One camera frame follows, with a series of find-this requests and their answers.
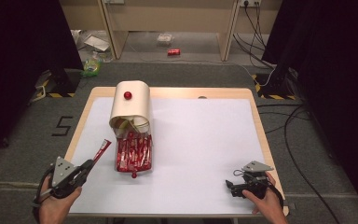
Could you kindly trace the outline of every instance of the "hand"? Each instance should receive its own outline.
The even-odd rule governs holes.
[[[48,189],[48,180],[50,176],[46,177],[43,182],[41,192]],[[57,199],[49,196],[44,200],[39,209],[39,218],[41,224],[61,224],[69,213],[69,209],[75,200],[80,196],[82,188],[78,187],[75,191],[63,199]]]
[[[275,179],[269,172],[266,172],[269,182],[275,186]],[[266,196],[264,199],[257,198],[251,191],[243,190],[242,194],[255,204],[255,209],[252,214],[261,212],[263,216],[271,223],[288,223],[282,211],[278,196],[270,189],[267,188]]]

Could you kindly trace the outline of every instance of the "red ball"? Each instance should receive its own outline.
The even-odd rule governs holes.
[[[130,100],[132,98],[132,93],[130,91],[124,92],[124,98]]]

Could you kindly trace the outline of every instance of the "red can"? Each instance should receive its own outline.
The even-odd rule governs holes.
[[[168,56],[171,56],[171,55],[180,55],[180,49],[169,49]]]

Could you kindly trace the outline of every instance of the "gray carpet floor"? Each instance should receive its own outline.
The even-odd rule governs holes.
[[[248,66],[251,74],[264,70]],[[92,88],[116,86],[123,80],[142,80],[150,87],[248,88],[252,90],[266,131],[269,147],[279,172],[290,223],[335,223],[314,190],[295,167],[322,195],[340,223],[358,223],[358,196],[339,164],[336,164],[315,128],[307,108],[298,110],[284,128],[288,115],[302,100],[268,100],[257,97],[252,78],[238,65],[190,63],[104,63],[97,77],[83,78],[72,98],[45,98],[27,107],[0,147],[0,223],[34,223],[31,200],[37,183],[57,156],[64,156]],[[57,129],[70,126],[65,136]],[[65,223],[106,223],[102,217],[68,217]],[[158,223],[157,219],[126,219],[127,223]],[[169,223],[198,223],[196,219],[170,219]],[[263,217],[240,219],[240,223],[267,223]]]

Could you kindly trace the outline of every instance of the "black curtain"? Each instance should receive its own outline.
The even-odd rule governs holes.
[[[47,70],[82,69],[58,0],[0,1],[0,142]]]
[[[358,193],[358,4],[283,0],[263,59],[297,70],[305,103]]]

